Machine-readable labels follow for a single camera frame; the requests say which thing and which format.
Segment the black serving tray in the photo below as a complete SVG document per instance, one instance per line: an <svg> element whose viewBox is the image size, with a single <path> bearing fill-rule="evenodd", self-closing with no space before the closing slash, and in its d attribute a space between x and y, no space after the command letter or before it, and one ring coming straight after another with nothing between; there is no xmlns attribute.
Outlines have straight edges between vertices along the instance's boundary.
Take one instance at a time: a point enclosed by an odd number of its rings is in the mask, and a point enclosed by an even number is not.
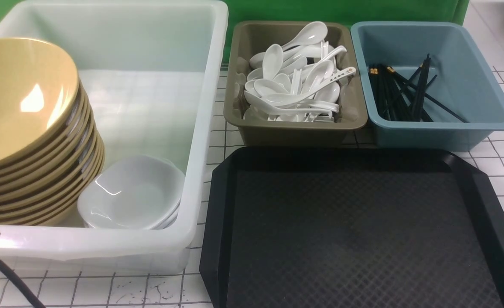
<svg viewBox="0 0 504 308"><path fill-rule="evenodd" d="M199 269L216 308L504 307L504 212L445 151L241 148Z"/></svg>

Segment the small white bowl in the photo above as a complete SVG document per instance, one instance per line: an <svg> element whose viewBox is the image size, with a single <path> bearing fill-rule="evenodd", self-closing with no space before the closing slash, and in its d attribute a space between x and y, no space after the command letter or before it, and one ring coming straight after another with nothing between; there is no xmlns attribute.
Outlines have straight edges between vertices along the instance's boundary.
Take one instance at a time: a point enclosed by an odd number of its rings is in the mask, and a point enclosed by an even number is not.
<svg viewBox="0 0 504 308"><path fill-rule="evenodd" d="M91 228L163 228L177 215L184 179L169 160L123 158L84 189L77 208Z"/></svg>

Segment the black chopsticks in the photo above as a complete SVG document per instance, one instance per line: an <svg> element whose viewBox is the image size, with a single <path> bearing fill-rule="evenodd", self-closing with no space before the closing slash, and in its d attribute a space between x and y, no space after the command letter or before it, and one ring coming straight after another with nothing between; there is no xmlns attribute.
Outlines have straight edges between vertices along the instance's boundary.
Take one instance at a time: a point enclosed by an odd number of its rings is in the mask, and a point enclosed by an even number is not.
<svg viewBox="0 0 504 308"><path fill-rule="evenodd" d="M467 123L463 117L451 111L441 102L426 93L437 75L428 80L431 57L427 55L419 68L408 79L391 66L369 66L369 78L378 114L389 121L433 121L424 109L425 99L435 103L450 115ZM417 84L414 79L419 76Z"/></svg>

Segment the white tiled counter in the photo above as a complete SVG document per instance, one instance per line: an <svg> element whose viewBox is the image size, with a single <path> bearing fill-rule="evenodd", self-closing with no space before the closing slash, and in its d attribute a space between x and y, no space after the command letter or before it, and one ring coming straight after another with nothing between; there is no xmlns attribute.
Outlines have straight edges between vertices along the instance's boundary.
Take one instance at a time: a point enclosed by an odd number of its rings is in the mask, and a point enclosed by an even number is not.
<svg viewBox="0 0 504 308"><path fill-rule="evenodd" d="M465 19L483 55L492 66L493 74L504 91L504 1L469 4ZM209 308L212 306L199 275L199 258L205 231L211 171L237 148L243 146L236 127L223 118L223 97L227 72L222 72L218 84L215 116L211 126L206 182L197 234L191 244L191 257L185 271L179 275L160 276L153 273L87 271L21 271L17 274L39 299L50 307L124 307L144 308ZM371 129L363 129L345 140L348 148L373 148ZM457 153L490 176L491 183L504 209L504 131L496 132L470 152ZM0 307L28 308L29 303L0 274Z"/></svg>

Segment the tan bowl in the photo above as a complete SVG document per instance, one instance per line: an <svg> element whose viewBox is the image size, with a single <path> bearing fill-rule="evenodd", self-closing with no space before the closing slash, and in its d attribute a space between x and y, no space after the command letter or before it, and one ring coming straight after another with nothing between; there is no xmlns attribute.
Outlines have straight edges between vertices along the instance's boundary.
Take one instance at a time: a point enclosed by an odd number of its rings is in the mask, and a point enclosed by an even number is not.
<svg viewBox="0 0 504 308"><path fill-rule="evenodd" d="M78 172L78 176L74 177L73 182L79 182L80 180L82 180L83 174L87 174L87 172L94 169L93 165L96 161L96 156L98 156L97 152L99 151L101 146L98 144L98 141L99 141L98 138L93 138L93 140L94 140L94 144L90 147L90 150L83 157L84 159L81 162L75 162L72 167L72 170L78 169L80 171L80 172ZM48 202L40 202L37 204L30 204L30 205L20 207L18 209L0 212L0 221L28 216L29 213L37 212L37 211L43 210L45 208L50 208L52 206L52 204L58 203L60 201L61 197L66 194L66 193L63 193L63 191L64 190L58 191L53 196L49 197L48 200L50 200L50 201L48 201Z"/></svg>
<svg viewBox="0 0 504 308"><path fill-rule="evenodd" d="M0 38L0 166L52 138L69 117L78 86L77 67L64 49Z"/></svg>
<svg viewBox="0 0 504 308"><path fill-rule="evenodd" d="M64 177L65 173L71 170L71 166L78 160L81 154L86 153L89 150L91 140L95 139L96 136L93 134L95 131L94 119L89 119L89 125L86 129L86 134L82 136L78 148L68 149L65 154L66 158L63 159L62 164L55 166L55 169L48 168L50 171L45 177L39 178L38 180L29 183L27 186L21 187L11 192L3 193L0 195L0 203L7 203L8 201L25 197L27 195L35 195L43 191L50 183L56 183L60 178Z"/></svg>
<svg viewBox="0 0 504 308"><path fill-rule="evenodd" d="M33 225L33 226L55 226L56 224L59 224L63 222L71 213L72 211L77 207L77 199L79 198L80 193L86 188L86 186L94 180L101 172L104 167L104 161L105 161L105 152L102 152L102 156L100 158L100 164L96 167L96 170L92 174L90 174L89 179L86 181L82 182L82 187L79 190L79 193L74 195L70 200L66 202L66 204L61 205L58 209L62 210L59 214L55 214L54 216L48 215L48 217L44 217L47 220L38 222L37 220L33 222L27 222L27 225Z"/></svg>
<svg viewBox="0 0 504 308"><path fill-rule="evenodd" d="M78 179L80 183L85 183L86 180L92 175L92 171L96 170L100 157L102 156L102 148L103 144L101 140L98 138L94 138L96 143L94 144L94 148L91 149L90 153L93 154L93 156L90 156L88 160L86 160L84 163L89 162L88 164L88 169L84 169L82 166L76 166L76 169L80 171L80 180ZM32 208L24 208L22 210L17 211L17 215L13 215L13 213L0 218L0 224L4 225L29 225L29 222L38 220L42 221L45 219L48 219L49 217L56 215L64 210L63 205L66 205L67 201L72 199L74 195L79 195L80 192L82 191L82 188L80 185L76 187L73 191L66 195L58 194L57 198L55 199L55 202L39 209L32 209Z"/></svg>
<svg viewBox="0 0 504 308"><path fill-rule="evenodd" d="M71 133L76 133L76 125L82 122L82 116L84 115L84 107L86 107L85 101L88 101L88 97L86 96L86 92L80 86L80 91L77 94L77 98L75 100L75 106L70 114L70 117L66 120L66 125L62 127L58 133L55 133L52 140L48 140L46 144L38 148L35 152L29 154L28 156L22 158L18 162L12 162L6 166L2 166L0 169L0 178L5 177L6 175L12 174L21 170L38 160L42 160L46 155L50 154L54 148L60 145L61 142L68 139L68 136Z"/></svg>
<svg viewBox="0 0 504 308"><path fill-rule="evenodd" d="M90 167L90 164L84 163L82 165L83 169ZM13 200L10 202L5 202L0 204L0 217L10 214L11 212L21 209L21 208L33 208L39 209L53 203L59 198L59 195L66 195L70 191L73 191L78 182L82 179L82 174L75 172L67 172L64 179L60 182L55 183L53 187L45 187L45 191L39 193L38 195L32 195L31 197Z"/></svg>
<svg viewBox="0 0 504 308"><path fill-rule="evenodd" d="M56 148L44 154L36 162L0 177L0 193L14 191L20 187L24 187L28 183L33 183L36 179L43 177L55 166L62 163L62 160L68 156L68 150L78 146L81 136L86 131L90 109L88 105L84 105L84 108L84 113L76 116L79 122L69 129L69 134L62 139L62 142Z"/></svg>

